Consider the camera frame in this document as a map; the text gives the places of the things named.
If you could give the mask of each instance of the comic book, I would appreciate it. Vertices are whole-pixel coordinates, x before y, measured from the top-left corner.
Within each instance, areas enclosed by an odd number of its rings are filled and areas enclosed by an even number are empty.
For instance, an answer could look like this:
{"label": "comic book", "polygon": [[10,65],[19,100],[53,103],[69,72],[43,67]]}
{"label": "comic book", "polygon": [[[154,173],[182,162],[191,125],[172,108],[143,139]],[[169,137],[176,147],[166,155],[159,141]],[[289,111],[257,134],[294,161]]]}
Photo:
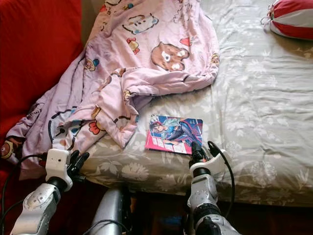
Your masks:
{"label": "comic book", "polygon": [[191,154],[193,141],[202,145],[201,119],[152,115],[145,148]]}

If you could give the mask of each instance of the book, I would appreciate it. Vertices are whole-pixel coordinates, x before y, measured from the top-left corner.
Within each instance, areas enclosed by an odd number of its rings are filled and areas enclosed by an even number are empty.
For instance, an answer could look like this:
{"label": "book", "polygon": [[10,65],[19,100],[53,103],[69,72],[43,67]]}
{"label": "book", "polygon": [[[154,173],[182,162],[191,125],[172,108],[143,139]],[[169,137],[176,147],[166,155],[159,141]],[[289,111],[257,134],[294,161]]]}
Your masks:
{"label": "book", "polygon": [[191,154],[191,143],[202,145],[201,119],[152,115],[146,149]]}

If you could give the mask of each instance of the bed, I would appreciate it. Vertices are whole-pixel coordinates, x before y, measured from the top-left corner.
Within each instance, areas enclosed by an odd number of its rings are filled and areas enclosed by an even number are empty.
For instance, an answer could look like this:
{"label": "bed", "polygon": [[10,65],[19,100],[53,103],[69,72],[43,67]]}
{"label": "bed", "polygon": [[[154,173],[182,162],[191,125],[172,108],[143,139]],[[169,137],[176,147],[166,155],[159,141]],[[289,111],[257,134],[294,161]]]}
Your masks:
{"label": "bed", "polygon": [[[203,120],[208,140],[228,151],[236,202],[311,207],[313,197],[313,43],[264,30],[271,1],[202,1],[220,44],[215,82],[204,89],[154,97],[141,109],[124,149],[105,135],[87,151],[82,173],[108,187],[184,194],[189,156],[144,149],[152,114]],[[102,13],[90,40],[103,30]],[[216,176],[221,200],[230,199],[230,176]]]}

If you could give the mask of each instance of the fabric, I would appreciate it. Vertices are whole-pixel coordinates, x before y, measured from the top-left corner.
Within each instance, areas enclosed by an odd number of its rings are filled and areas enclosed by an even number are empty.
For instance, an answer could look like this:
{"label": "fabric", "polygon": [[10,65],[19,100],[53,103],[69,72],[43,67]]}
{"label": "fabric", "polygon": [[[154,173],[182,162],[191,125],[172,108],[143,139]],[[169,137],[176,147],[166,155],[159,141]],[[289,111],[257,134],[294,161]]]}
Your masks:
{"label": "fabric", "polygon": [[0,145],[82,51],[77,0],[0,1]]}
{"label": "fabric", "polygon": [[273,32],[285,37],[313,40],[312,0],[277,0],[268,15]]}
{"label": "fabric", "polygon": [[[123,148],[135,132],[138,111],[155,96],[191,92],[214,81],[219,47],[198,1],[126,3],[105,4],[104,27],[8,132],[2,156],[15,163],[46,152],[51,143],[85,152],[106,133]],[[19,155],[11,150],[15,145],[22,148]],[[37,163],[24,161],[21,178],[43,174]]]}
{"label": "fabric", "polygon": [[[125,149],[104,136],[88,150],[82,172],[106,186],[184,194],[191,182],[189,156],[144,145],[151,114],[198,118],[204,148],[213,141],[232,157],[236,202],[312,207],[313,42],[264,31],[263,0],[209,0],[201,6],[220,43],[215,83],[154,99],[141,110]],[[219,199],[230,200],[227,170],[215,178]]]}

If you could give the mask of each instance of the striped pillow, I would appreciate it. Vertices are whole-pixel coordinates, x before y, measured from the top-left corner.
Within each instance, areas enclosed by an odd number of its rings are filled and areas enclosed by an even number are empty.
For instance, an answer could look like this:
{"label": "striped pillow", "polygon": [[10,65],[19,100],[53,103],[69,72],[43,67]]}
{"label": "striped pillow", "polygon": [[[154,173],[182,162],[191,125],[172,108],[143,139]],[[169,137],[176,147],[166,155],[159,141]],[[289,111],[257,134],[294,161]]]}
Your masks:
{"label": "striped pillow", "polygon": [[277,0],[268,15],[274,33],[313,40],[313,0]]}

